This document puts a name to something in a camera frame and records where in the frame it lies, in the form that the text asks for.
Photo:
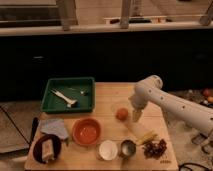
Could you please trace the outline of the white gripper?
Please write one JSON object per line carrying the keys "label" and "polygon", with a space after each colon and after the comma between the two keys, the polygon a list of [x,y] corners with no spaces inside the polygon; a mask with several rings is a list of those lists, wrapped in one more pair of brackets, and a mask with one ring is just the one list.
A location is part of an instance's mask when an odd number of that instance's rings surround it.
{"label": "white gripper", "polygon": [[137,122],[142,115],[141,110],[143,110],[147,105],[147,101],[137,94],[133,94],[132,96],[130,96],[129,101],[132,107],[135,109],[132,113],[132,121]]}

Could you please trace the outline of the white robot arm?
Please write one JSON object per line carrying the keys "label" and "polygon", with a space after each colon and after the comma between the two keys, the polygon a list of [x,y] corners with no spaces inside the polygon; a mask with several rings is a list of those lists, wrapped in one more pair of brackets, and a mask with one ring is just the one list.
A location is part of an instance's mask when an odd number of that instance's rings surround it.
{"label": "white robot arm", "polygon": [[161,90],[163,81],[149,76],[134,85],[130,102],[135,110],[142,110],[152,102],[185,121],[207,137],[213,137],[213,109],[185,100]]}

